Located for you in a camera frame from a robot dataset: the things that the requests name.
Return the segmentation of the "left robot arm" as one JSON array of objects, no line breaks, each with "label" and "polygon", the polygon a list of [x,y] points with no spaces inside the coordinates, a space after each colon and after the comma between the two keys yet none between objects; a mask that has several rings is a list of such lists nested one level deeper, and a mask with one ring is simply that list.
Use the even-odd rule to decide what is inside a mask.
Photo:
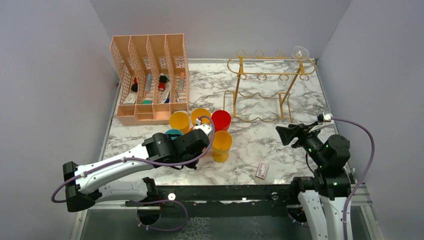
[{"label": "left robot arm", "polygon": [[196,169],[213,139],[212,127],[201,125],[184,135],[155,133],[133,149],[96,163],[79,165],[69,161],[62,166],[64,182],[60,186],[65,190],[67,211],[80,212],[96,203],[119,200],[152,205],[158,198],[153,179],[121,179],[159,167]]}]

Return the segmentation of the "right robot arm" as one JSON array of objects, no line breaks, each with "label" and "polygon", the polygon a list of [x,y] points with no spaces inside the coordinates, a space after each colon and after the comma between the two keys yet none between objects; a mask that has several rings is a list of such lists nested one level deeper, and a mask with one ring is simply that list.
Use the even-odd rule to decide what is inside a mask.
[{"label": "right robot arm", "polygon": [[344,166],[350,158],[350,142],[339,134],[322,142],[317,124],[290,124],[275,129],[284,146],[303,148],[317,165],[313,177],[294,177],[289,199],[300,204],[314,240],[353,239],[350,220],[351,182]]}]

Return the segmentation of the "red wine glass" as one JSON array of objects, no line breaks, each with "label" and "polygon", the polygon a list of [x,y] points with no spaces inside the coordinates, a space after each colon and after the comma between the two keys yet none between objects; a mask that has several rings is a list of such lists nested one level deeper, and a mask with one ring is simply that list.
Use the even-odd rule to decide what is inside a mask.
[{"label": "red wine glass", "polygon": [[231,125],[232,117],[225,110],[217,110],[211,115],[214,123],[215,132],[228,131]]}]

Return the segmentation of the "blue wine glass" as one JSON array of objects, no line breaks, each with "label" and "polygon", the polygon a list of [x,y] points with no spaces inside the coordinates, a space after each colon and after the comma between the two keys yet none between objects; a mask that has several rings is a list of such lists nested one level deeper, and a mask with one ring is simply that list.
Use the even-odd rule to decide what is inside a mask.
[{"label": "blue wine glass", "polygon": [[178,129],[169,129],[165,132],[166,135],[170,135],[171,137],[182,136],[183,133]]}]

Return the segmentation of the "yellow wine glass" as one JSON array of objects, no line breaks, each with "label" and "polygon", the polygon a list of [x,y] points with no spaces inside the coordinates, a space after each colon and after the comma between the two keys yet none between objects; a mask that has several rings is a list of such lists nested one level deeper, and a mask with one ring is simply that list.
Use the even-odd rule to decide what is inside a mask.
[{"label": "yellow wine glass", "polygon": [[233,144],[230,133],[224,130],[217,131],[212,143],[212,158],[217,163],[224,163],[229,158],[229,151]]},{"label": "yellow wine glass", "polygon": [[192,121],[192,125],[196,126],[197,125],[197,119],[201,116],[207,116],[207,117],[211,117],[211,113],[209,110],[205,109],[205,108],[196,108],[191,112],[190,118]]},{"label": "yellow wine glass", "polygon": [[190,118],[185,112],[174,112],[169,118],[169,124],[173,129],[181,131],[183,134],[189,132]]}]

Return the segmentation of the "clear wine glass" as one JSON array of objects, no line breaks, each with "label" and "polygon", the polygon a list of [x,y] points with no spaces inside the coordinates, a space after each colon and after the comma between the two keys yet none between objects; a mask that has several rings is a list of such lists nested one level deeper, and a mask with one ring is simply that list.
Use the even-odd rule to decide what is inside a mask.
[{"label": "clear wine glass", "polygon": [[309,51],[302,46],[295,46],[291,52],[294,62],[283,72],[283,75],[280,76],[278,80],[278,86],[283,88],[285,82],[292,81],[295,77],[295,74],[299,70],[300,60],[306,60],[309,57]]}]

